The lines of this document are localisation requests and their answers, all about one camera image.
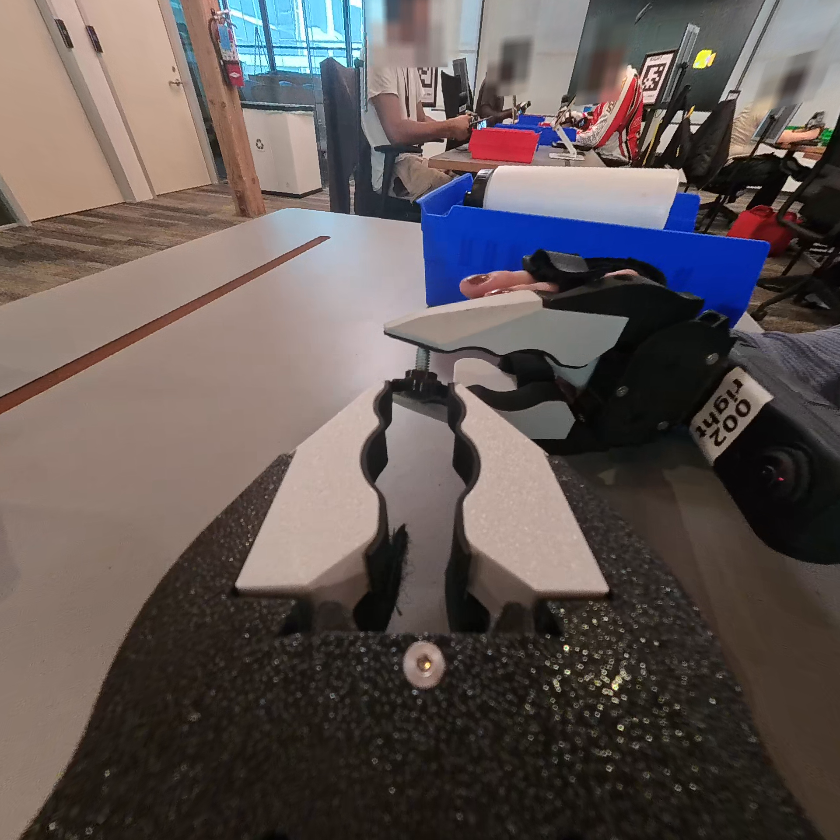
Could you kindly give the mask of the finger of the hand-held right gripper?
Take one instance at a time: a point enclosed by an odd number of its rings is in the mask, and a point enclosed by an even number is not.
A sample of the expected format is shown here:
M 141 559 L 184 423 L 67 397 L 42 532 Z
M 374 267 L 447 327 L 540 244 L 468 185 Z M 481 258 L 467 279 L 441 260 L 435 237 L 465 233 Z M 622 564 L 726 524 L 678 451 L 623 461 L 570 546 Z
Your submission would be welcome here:
M 583 387 L 620 339 L 625 316 L 549 308 L 534 291 L 427 308 L 384 325 L 385 335 L 441 353 L 481 350 L 498 357 L 538 351 L 556 375 Z
M 531 440 L 568 437 L 575 416 L 560 380 L 525 381 L 512 375 L 457 375 L 460 384 Z

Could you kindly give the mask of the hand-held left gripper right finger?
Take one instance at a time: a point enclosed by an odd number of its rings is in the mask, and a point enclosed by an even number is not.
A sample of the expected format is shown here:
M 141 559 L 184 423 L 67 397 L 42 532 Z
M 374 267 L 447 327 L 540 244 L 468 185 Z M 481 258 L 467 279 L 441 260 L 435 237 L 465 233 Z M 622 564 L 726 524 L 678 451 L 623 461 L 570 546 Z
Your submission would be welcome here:
M 461 504 L 467 591 L 485 608 L 602 599 L 609 586 L 541 447 L 461 384 L 457 429 L 478 456 Z

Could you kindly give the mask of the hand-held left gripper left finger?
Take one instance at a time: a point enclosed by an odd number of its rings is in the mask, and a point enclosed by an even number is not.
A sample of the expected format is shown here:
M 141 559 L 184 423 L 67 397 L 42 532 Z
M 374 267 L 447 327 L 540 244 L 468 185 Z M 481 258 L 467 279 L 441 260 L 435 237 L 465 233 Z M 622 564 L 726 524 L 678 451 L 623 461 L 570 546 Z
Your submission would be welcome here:
M 387 422 L 377 383 L 295 450 L 235 583 L 241 595 L 299 598 L 355 608 L 371 590 L 367 551 L 386 530 L 364 446 Z

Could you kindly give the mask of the blue storage bin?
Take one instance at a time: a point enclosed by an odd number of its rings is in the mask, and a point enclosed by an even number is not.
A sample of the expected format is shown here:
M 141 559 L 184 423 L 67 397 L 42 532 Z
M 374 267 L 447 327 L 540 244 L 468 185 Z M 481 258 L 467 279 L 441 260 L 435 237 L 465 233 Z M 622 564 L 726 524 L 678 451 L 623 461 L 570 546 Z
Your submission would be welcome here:
M 461 301 L 465 277 L 518 270 L 538 249 L 582 257 L 633 258 L 660 270 L 673 291 L 702 298 L 706 310 L 740 320 L 750 303 L 769 243 L 760 239 L 696 234 L 697 195 L 675 197 L 663 229 L 534 216 L 466 206 L 473 184 L 462 175 L 421 197 L 421 227 L 428 306 Z

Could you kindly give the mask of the black thumb screw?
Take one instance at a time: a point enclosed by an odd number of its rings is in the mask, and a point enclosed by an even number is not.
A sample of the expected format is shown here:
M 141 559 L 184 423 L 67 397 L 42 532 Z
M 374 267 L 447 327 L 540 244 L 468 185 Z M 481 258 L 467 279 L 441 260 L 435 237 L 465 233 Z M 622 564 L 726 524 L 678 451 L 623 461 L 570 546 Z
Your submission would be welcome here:
M 430 351 L 424 347 L 416 349 L 414 367 L 403 377 L 390 380 L 394 397 L 412 406 L 444 406 L 448 401 L 448 385 L 441 382 L 431 371 Z

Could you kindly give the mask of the white bottle with black lid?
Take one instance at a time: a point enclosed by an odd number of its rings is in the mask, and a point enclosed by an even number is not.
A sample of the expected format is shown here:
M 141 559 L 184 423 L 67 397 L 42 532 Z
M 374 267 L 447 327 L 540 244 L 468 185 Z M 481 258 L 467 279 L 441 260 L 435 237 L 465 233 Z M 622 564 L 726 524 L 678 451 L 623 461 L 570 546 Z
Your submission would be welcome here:
M 679 188 L 677 171 L 630 167 L 502 165 L 476 174 L 468 207 L 663 229 Z

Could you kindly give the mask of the person's right forearm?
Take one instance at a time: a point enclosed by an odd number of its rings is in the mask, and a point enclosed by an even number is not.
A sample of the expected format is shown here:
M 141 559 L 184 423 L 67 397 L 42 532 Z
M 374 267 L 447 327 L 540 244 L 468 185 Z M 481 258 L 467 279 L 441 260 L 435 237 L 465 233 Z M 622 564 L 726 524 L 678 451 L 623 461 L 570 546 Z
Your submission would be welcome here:
M 838 326 L 801 333 L 732 330 L 731 336 L 731 357 L 768 391 L 783 387 L 838 415 Z

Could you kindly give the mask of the person's right hand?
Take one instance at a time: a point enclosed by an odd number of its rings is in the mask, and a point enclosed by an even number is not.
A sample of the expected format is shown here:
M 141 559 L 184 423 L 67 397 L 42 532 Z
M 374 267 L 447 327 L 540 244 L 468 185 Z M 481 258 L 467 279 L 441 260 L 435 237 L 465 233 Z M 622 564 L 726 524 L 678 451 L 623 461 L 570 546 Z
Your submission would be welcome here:
M 459 291 L 467 299 L 488 298 L 513 291 L 559 293 L 585 286 L 592 280 L 586 271 L 496 270 L 462 279 Z

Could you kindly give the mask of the red container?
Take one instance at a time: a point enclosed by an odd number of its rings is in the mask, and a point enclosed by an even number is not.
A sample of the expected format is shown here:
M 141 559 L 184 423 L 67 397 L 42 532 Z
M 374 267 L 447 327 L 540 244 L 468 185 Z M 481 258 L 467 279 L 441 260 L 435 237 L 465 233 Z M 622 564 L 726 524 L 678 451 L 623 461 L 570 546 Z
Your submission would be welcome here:
M 732 223 L 726 236 L 763 241 L 769 244 L 769 257 L 782 256 L 794 237 L 794 231 L 780 223 L 777 215 L 771 206 L 745 209 Z

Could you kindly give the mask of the red storage bin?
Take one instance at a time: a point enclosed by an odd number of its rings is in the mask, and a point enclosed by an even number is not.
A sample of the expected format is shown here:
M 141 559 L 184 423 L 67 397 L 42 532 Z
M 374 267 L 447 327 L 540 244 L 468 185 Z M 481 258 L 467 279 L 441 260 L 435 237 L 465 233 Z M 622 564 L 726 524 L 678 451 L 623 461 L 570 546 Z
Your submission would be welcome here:
M 530 165 L 539 146 L 540 133 L 513 126 L 474 129 L 468 149 L 473 161 Z

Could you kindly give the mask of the black office chair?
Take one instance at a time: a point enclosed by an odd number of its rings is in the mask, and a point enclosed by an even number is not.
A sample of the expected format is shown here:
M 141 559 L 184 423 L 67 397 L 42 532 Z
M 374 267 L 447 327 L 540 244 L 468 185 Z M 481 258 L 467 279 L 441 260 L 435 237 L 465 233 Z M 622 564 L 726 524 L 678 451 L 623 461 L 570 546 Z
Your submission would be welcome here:
M 809 274 L 795 275 L 777 295 L 752 310 L 760 322 L 776 303 L 795 299 L 803 301 L 816 295 L 834 316 L 839 315 L 839 126 L 822 157 L 796 191 L 789 195 L 776 214 L 776 221 L 793 235 L 797 252 L 785 271 L 814 246 L 824 249 L 822 262 Z
M 336 214 L 354 213 L 400 222 L 419 223 L 421 208 L 407 198 L 390 194 L 394 165 L 402 154 L 420 154 L 421 145 L 378 145 L 384 157 L 382 189 L 373 188 L 371 146 L 361 121 L 360 62 L 350 69 L 333 58 L 320 65 L 327 135 L 327 166 L 330 209 Z
M 686 187 L 705 189 L 727 163 L 738 101 L 734 96 L 718 102 L 692 134 L 682 166 Z

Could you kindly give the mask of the white recycling cabinet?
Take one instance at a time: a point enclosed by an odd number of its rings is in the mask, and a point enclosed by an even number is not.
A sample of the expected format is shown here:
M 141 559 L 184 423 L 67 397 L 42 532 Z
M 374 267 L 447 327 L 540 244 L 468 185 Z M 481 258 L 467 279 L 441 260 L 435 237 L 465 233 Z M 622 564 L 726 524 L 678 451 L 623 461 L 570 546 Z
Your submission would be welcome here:
M 311 107 L 242 105 L 248 142 L 263 193 L 305 197 L 322 190 L 319 142 Z

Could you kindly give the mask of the red fire extinguisher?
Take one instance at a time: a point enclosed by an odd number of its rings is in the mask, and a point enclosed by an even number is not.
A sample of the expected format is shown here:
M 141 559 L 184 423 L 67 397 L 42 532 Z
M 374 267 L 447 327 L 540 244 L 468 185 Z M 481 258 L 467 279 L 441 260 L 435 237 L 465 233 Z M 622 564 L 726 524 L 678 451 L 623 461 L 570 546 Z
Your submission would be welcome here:
M 235 28 L 227 10 L 213 9 L 211 11 L 208 32 L 227 84 L 231 88 L 243 88 L 245 74 L 238 54 Z

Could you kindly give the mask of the white door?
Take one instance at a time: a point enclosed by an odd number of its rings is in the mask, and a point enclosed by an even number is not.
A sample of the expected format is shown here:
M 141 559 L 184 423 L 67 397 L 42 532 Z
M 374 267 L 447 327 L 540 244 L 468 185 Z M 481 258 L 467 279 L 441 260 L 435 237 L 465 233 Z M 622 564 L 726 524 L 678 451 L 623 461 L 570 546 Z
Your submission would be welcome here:
M 78 2 L 151 195 L 217 182 L 203 116 L 168 1 Z
M 35 2 L 1 2 L 1 173 L 35 221 L 123 197 Z

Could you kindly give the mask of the wooden post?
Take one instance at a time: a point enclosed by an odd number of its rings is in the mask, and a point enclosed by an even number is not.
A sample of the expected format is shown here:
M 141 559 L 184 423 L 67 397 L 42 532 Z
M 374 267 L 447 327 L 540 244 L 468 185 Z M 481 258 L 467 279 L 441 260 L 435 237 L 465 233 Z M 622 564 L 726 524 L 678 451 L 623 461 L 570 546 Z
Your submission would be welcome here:
M 208 32 L 211 11 L 222 8 L 216 1 L 183 1 L 182 9 L 238 214 L 261 217 L 266 214 L 266 205 L 250 149 L 240 88 L 228 85 Z

